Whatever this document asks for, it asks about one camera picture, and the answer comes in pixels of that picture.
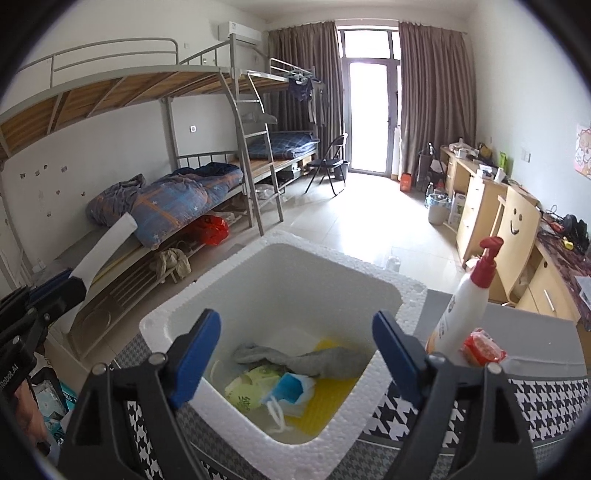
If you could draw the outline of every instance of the bucket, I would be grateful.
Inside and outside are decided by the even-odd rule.
[[[349,171],[349,162],[345,161],[343,166],[339,168],[335,168],[335,180],[347,180],[347,172]]]
[[[447,196],[433,193],[427,197],[428,220],[431,225],[443,225],[449,217],[451,203]]]

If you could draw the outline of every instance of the red plastic bag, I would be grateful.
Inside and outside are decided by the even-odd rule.
[[[191,235],[206,245],[219,245],[228,235],[230,227],[226,221],[215,215],[203,215],[189,225]]]
[[[476,367],[484,367],[491,362],[499,363],[507,356],[507,352],[499,347],[492,337],[481,328],[474,330],[464,340],[462,353],[468,363]]]
[[[400,191],[410,192],[413,188],[413,177],[410,173],[403,173],[400,176]]]

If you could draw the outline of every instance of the ceiling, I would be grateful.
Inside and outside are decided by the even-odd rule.
[[[418,7],[467,18],[478,0],[220,0],[267,21],[284,15],[333,7]]]

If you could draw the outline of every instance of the hanging clothes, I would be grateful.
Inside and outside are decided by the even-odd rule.
[[[329,97],[326,93],[326,84],[319,80],[312,80],[312,95],[308,102],[308,117],[311,124],[325,127],[327,123]]]
[[[313,89],[312,79],[290,78],[290,85],[289,85],[289,88],[287,89],[287,91],[298,102],[304,102],[305,100],[310,100],[310,97],[312,96],[312,89]]]

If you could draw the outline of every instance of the bed ladder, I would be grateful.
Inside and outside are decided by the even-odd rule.
[[[250,74],[246,74],[246,78],[248,79],[249,88],[252,93],[255,95],[256,99],[245,99],[240,94],[240,86],[239,82],[236,79],[233,82],[233,90],[230,90],[226,79],[223,77],[221,73],[218,74],[220,76],[222,87],[225,90],[226,96],[230,101],[230,105],[232,107],[234,113],[234,120],[236,123],[236,133],[238,134],[238,150],[240,153],[240,164],[242,167],[242,171],[246,175],[247,179],[247,187],[246,187],[246,202],[248,204],[248,217],[250,226],[253,226],[252,221],[252,210],[254,210],[254,216],[256,217],[256,222],[259,227],[259,233],[261,236],[265,235],[265,229],[262,224],[261,219],[261,209],[267,204],[272,202],[273,200],[276,202],[277,205],[277,213],[279,214],[279,221],[283,222],[283,206],[281,205],[281,192],[279,188],[279,182],[277,181],[277,172],[275,171],[275,162],[273,159],[273,151],[271,148],[271,138],[269,137],[269,126],[265,123],[265,129],[259,132],[246,134],[244,131],[244,121],[242,118],[240,107],[241,105],[249,105],[249,104],[257,104],[259,106],[259,112],[263,116],[265,115],[265,107],[262,103],[261,95],[259,95],[255,83],[252,80]],[[236,71],[236,76],[239,79],[240,71]],[[255,138],[255,137],[264,137],[265,141],[265,148],[267,150],[267,159],[269,162],[269,170],[271,172],[271,181],[273,183],[273,195],[266,200],[259,201],[256,197],[256,186],[254,182],[254,177],[252,175],[252,168],[251,168],[251,158],[248,154],[248,144],[246,143],[248,138]]]

